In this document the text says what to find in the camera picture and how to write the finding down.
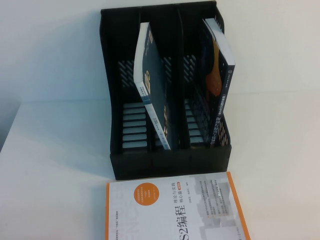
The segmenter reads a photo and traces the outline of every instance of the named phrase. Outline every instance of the book lying flat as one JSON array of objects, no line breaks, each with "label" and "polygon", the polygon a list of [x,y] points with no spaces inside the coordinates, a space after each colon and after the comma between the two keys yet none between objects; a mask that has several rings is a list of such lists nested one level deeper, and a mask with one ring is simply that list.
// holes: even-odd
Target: book lying flat
[{"label": "book lying flat", "polygon": [[250,240],[229,172],[110,182],[105,240]]}]

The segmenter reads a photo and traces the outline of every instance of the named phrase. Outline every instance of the orange book border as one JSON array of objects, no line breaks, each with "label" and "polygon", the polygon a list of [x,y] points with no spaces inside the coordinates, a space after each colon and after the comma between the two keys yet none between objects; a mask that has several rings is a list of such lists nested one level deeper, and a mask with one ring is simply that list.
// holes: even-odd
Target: orange book border
[{"label": "orange book border", "polygon": [[230,187],[231,187],[231,190],[232,190],[232,194],[233,194],[233,198],[234,198],[234,201],[235,201],[236,208],[238,209],[238,213],[239,213],[239,217],[240,217],[240,220],[241,220],[241,224],[242,224],[242,228],[243,228],[245,239],[246,240],[251,240],[250,235],[249,235],[249,231],[248,231],[248,228],[247,228],[247,224],[246,224],[246,221],[245,221],[244,213],[242,212],[242,209],[241,209],[240,201],[239,201],[239,198],[238,198],[238,195],[237,195],[237,191],[236,191],[235,184],[234,184],[234,181],[232,179],[231,173],[229,171],[227,171],[226,175],[228,176],[228,180],[229,180],[229,183],[230,183]]}]

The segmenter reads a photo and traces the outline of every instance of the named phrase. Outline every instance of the black plastic file organizer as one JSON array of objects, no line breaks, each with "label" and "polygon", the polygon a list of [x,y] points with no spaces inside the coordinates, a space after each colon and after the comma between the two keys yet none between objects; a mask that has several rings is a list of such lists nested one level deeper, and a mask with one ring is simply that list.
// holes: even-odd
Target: black plastic file organizer
[{"label": "black plastic file organizer", "polygon": [[[231,153],[225,118],[215,147],[206,147],[190,110],[202,19],[224,22],[215,1],[101,10],[100,38],[112,126],[110,159],[117,180],[225,172]],[[150,22],[174,89],[179,147],[163,150],[133,80],[139,26]]]}]

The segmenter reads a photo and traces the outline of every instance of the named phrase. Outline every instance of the dark blue book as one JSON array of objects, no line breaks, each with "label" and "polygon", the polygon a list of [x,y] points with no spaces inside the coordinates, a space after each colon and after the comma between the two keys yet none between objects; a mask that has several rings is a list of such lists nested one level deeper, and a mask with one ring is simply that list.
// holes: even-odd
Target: dark blue book
[{"label": "dark blue book", "polygon": [[167,100],[167,94],[171,94],[171,84],[148,22],[140,24],[133,79],[163,148],[172,149],[177,136],[170,119],[172,102]]},{"label": "dark blue book", "polygon": [[199,78],[195,82],[192,111],[203,140],[213,147],[218,139],[235,59],[214,18],[203,19],[200,30]]}]

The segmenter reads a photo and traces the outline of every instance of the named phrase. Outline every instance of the book cover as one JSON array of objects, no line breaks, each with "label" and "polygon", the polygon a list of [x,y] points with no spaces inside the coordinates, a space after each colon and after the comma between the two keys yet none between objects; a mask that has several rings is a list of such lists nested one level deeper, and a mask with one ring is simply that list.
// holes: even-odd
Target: book cover
[{"label": "book cover", "polygon": [[200,40],[199,78],[195,84],[192,111],[204,141],[214,146],[218,139],[235,60],[227,39],[214,18],[203,19]]},{"label": "book cover", "polygon": [[171,88],[149,22],[140,24],[133,79],[163,148],[172,149],[176,132],[170,119],[172,104],[167,101]]},{"label": "book cover", "polygon": [[105,240],[250,240],[229,172],[110,182]]}]

